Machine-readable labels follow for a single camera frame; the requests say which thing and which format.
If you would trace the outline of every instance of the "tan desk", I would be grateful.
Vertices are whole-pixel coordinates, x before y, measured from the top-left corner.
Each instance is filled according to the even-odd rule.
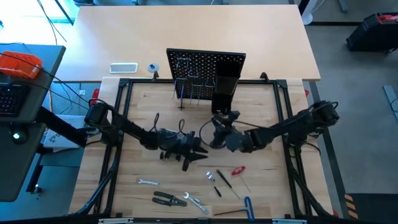
[[[139,64],[124,77],[157,63],[171,78],[167,48],[246,53],[241,78],[320,79],[296,5],[81,7],[67,40],[57,77],[68,82],[100,82],[116,62]]]
[[[113,105],[118,83],[118,78],[104,78],[99,97]],[[289,80],[288,85],[293,112],[297,113],[307,108],[302,81]],[[180,111],[177,108],[180,101],[176,98],[172,99],[173,88],[174,86],[171,84],[134,84],[128,118],[139,126],[149,129],[153,125],[155,114],[159,112],[158,128],[177,129],[178,121],[184,118],[183,130],[198,133],[202,124],[211,118],[210,101],[201,100],[197,107],[196,100],[192,101],[191,106],[189,106],[189,100],[185,100],[186,108]],[[124,97],[121,100],[120,113],[124,108]],[[240,121],[262,126],[270,126],[278,122],[275,97],[271,86],[238,85],[232,106],[233,110],[241,112]],[[242,129],[249,128],[242,124],[236,125]],[[202,135],[205,141],[211,141],[213,130],[214,128],[211,126],[203,129]],[[192,218],[206,216],[190,201],[187,201],[187,207],[168,207],[152,202],[151,198],[156,190],[176,195],[180,199],[183,199],[184,192],[198,197],[209,210],[209,217],[214,213],[243,207],[243,200],[239,200],[217,175],[216,184],[222,194],[221,198],[218,198],[209,180],[205,178],[208,170],[215,172],[216,169],[220,169],[231,180],[231,185],[238,195],[242,198],[244,196],[251,197],[257,218],[282,218],[286,213],[293,214],[281,138],[274,139],[265,149],[252,154],[232,153],[227,149],[214,150],[204,147],[209,150],[209,158],[192,162],[187,172],[184,172],[181,170],[182,162],[161,161],[159,160],[160,150],[144,149],[138,140],[125,134],[114,193],[113,213],[123,212],[126,217]],[[97,188],[104,151],[105,146],[100,143],[92,144],[85,149],[70,212],[81,208]],[[324,208],[331,212],[330,198],[318,151],[304,145],[302,160],[308,188]],[[251,194],[240,178],[230,177],[230,172],[236,166],[246,166],[243,178],[251,189]],[[162,185],[160,187],[140,185],[138,179],[158,181]],[[102,207],[105,205],[108,189],[104,192],[106,193]],[[298,195],[300,208],[304,211],[299,190]],[[222,217],[245,217],[245,213]]]

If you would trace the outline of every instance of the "pegboard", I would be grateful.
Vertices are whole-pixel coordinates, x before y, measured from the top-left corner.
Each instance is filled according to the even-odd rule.
[[[205,50],[167,49],[177,98],[211,100],[216,86],[216,62],[238,62],[242,70],[246,54]]]

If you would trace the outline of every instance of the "black robotic arm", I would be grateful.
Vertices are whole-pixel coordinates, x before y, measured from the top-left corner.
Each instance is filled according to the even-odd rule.
[[[107,119],[108,111],[112,112],[112,123]],[[146,149],[156,150],[160,148],[165,151],[164,157],[166,159],[173,154],[183,156],[185,158],[183,162],[184,171],[187,171],[189,163],[192,161],[207,158],[203,154],[198,154],[198,152],[207,153],[208,151],[200,146],[200,138],[195,137],[194,131],[185,134],[181,131],[176,132],[164,128],[158,130],[155,126],[150,131],[146,131],[103,101],[90,107],[85,122],[89,126],[98,128],[102,132],[101,141],[111,145],[120,143],[120,131],[122,131],[138,139]]]
[[[210,147],[219,149],[226,146],[233,152],[252,152],[264,149],[274,138],[283,134],[287,134],[290,145],[302,146],[309,134],[321,134],[323,128],[336,124],[339,119],[336,106],[337,102],[321,101],[268,128],[248,124],[257,128],[245,130],[243,133],[232,125],[233,122],[243,123],[236,121],[240,115],[238,111],[232,111],[227,118],[216,115],[211,119],[216,131]]]

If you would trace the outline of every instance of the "desk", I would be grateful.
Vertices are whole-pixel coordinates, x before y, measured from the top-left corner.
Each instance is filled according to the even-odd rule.
[[[100,82],[111,63],[137,62],[122,76],[157,63],[171,78],[167,48],[246,53],[242,79],[320,79],[296,5],[81,7],[57,77]]]
[[[38,56],[43,61],[42,68],[54,75],[60,64],[62,55],[65,52],[65,47],[29,44],[0,45],[0,52],[5,50],[24,52]],[[0,83],[24,81],[49,88],[52,80],[53,77],[44,72],[39,72],[34,80],[10,77],[0,73]],[[10,122],[34,122],[46,94],[47,90],[37,86],[30,86],[30,92],[21,108],[19,116],[17,118],[0,117],[0,179],[2,180],[2,184],[0,184],[0,202],[13,202],[19,195],[19,191],[24,183],[26,174],[45,129],[45,125],[40,123],[27,125],[29,140],[17,146],[9,137],[8,125]]]
[[[99,98],[113,105],[118,84],[118,78],[104,78]],[[293,112],[297,113],[307,108],[302,81],[289,80],[288,85]],[[177,129],[179,119],[184,118],[183,130],[198,133],[202,124],[212,116],[211,102],[201,100],[197,107],[196,100],[192,100],[192,104],[189,106],[189,100],[185,99],[185,109],[180,111],[178,109],[180,101],[176,98],[172,99],[173,89],[172,84],[134,84],[128,118],[139,126],[149,129],[153,125],[155,114],[159,112],[158,128]],[[121,100],[120,111],[123,111],[124,108],[124,98],[125,96]],[[278,122],[275,96],[271,86],[238,85],[232,107],[233,110],[241,112],[240,121],[261,126],[271,126]],[[242,124],[236,124],[236,126],[239,129],[248,128]],[[203,128],[202,137],[205,141],[211,141],[213,130],[211,126]],[[209,210],[208,217],[214,213],[242,208],[243,200],[236,198],[215,174],[217,187],[223,195],[218,198],[209,180],[205,178],[208,170],[215,172],[215,169],[220,169],[231,180],[231,185],[238,195],[251,197],[256,218],[282,218],[286,213],[293,214],[280,137],[275,138],[265,149],[252,154],[232,153],[227,149],[206,149],[209,150],[209,158],[192,162],[187,172],[183,172],[181,170],[182,162],[160,161],[160,150],[146,150],[138,140],[125,134],[113,200],[113,215],[116,212],[123,212],[124,217],[195,218],[206,216],[189,201],[187,207],[167,207],[153,203],[151,198],[156,190],[176,195],[181,199],[183,199],[184,192],[198,197]],[[81,208],[97,188],[104,151],[105,146],[100,143],[92,144],[85,149],[70,212]],[[318,151],[304,145],[302,160],[308,188],[323,207],[331,213],[330,198]],[[251,194],[240,178],[231,178],[229,175],[234,167],[242,165],[246,166],[243,178],[251,189]],[[139,185],[138,179],[158,181],[162,185],[160,187]],[[102,207],[104,207],[108,190],[106,189],[104,192]],[[300,208],[303,210],[301,196],[298,199]],[[234,213],[218,218],[242,218],[245,216],[245,213]]]

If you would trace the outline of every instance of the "screwdriver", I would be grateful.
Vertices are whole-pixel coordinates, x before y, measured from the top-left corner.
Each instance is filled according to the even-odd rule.
[[[235,168],[235,169],[232,171],[231,175],[234,176],[234,175],[241,174],[245,169],[246,169],[245,166],[237,167],[237,168]],[[249,192],[251,193],[251,191],[250,191],[248,185],[245,183],[245,181],[243,180],[242,176],[239,175],[239,177],[241,178],[242,182],[244,183],[244,185],[246,186],[246,188],[247,188],[247,189],[249,190]]]
[[[230,189],[232,190],[232,192],[234,192],[234,194],[241,199],[238,194],[234,191],[234,189],[232,189],[231,184],[229,184],[228,180],[226,180],[226,178],[224,177],[224,175],[221,173],[221,171],[219,169],[216,170],[217,174],[225,181],[226,185],[228,185],[228,187],[230,187]]]

